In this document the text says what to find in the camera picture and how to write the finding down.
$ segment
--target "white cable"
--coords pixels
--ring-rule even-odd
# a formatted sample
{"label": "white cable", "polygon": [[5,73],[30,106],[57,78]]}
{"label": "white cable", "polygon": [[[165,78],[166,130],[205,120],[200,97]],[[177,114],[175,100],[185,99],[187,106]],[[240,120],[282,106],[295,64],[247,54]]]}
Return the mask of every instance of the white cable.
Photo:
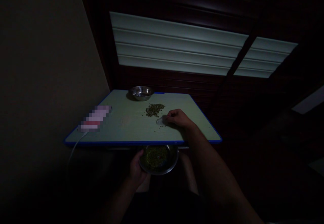
{"label": "white cable", "polygon": [[70,161],[71,161],[71,158],[72,158],[72,155],[73,155],[73,152],[75,150],[75,147],[77,146],[77,144],[80,142],[80,140],[82,140],[83,137],[86,136],[88,132],[84,132],[84,134],[81,136],[81,138],[75,143],[72,151],[71,151],[71,155],[69,157],[69,160],[67,161],[67,165],[66,165],[66,182],[67,182],[67,185],[69,186],[69,164],[70,164]]}

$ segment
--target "left hand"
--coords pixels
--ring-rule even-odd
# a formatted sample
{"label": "left hand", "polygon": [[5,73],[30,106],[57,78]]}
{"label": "left hand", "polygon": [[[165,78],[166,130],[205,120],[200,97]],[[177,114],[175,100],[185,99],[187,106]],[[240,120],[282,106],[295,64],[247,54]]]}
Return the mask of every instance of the left hand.
{"label": "left hand", "polygon": [[144,182],[147,173],[139,165],[139,158],[143,155],[144,150],[139,151],[131,161],[129,179],[136,189]]}

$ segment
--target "pink and white package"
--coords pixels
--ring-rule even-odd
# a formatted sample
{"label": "pink and white package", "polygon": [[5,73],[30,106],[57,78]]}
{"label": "pink and white package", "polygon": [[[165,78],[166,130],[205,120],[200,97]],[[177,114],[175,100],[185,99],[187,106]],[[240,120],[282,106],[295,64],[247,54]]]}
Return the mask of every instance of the pink and white package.
{"label": "pink and white package", "polygon": [[111,113],[111,106],[98,105],[95,106],[87,117],[83,118],[78,126],[79,132],[99,132],[100,125],[103,124],[108,114]]}

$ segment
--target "blue table edge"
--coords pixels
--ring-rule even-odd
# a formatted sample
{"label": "blue table edge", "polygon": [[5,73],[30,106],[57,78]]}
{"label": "blue table edge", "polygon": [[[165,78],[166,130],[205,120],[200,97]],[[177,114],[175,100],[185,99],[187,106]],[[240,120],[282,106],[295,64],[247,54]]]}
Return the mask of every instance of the blue table edge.
{"label": "blue table edge", "polygon": [[[109,94],[112,92],[110,91],[107,96],[104,97],[104,99],[101,100],[101,102],[98,104],[100,105],[108,96]],[[164,92],[155,92],[155,94],[164,94]],[[205,118],[207,119],[207,121],[210,123],[210,125],[213,127],[213,129],[216,131],[216,133],[219,135],[220,140],[210,140],[210,143],[213,144],[219,144],[223,141],[223,138],[220,136],[220,134],[217,132],[217,130],[215,129],[215,127],[212,125],[212,123],[209,121],[209,119],[206,117],[206,115],[204,114],[204,112],[201,110],[201,108],[198,106],[198,104],[195,102],[195,104],[197,105],[197,107],[199,108],[199,110],[202,112],[202,114],[205,116]],[[73,131],[75,131],[78,128],[78,126],[76,126],[68,135],[67,137],[64,138],[63,143],[65,145],[74,145],[75,143],[77,143],[76,141],[66,141],[66,139],[70,136],[70,134],[73,133]],[[82,145],[82,146],[86,146],[86,145],[91,145],[91,146],[102,146],[102,145],[127,145],[127,146],[131,146],[129,144],[134,144],[134,146],[138,146],[140,145],[160,145],[162,143],[167,143],[167,145],[183,145],[184,143],[187,143],[187,141],[80,141],[78,143],[78,145]]]}

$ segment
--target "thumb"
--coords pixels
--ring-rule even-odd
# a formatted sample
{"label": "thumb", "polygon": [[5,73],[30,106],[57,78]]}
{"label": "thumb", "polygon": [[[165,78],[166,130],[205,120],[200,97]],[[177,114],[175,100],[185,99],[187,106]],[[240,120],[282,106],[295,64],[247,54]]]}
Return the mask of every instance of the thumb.
{"label": "thumb", "polygon": [[132,160],[132,164],[135,164],[135,163],[137,163],[138,161],[139,161],[139,158],[143,155],[143,153],[144,153],[144,150],[142,149],[142,150],[140,150],[135,156],[134,156],[134,158],[133,158],[133,160]]}
{"label": "thumb", "polygon": [[166,121],[168,121],[169,123],[175,123],[176,122],[174,117],[167,117]]}

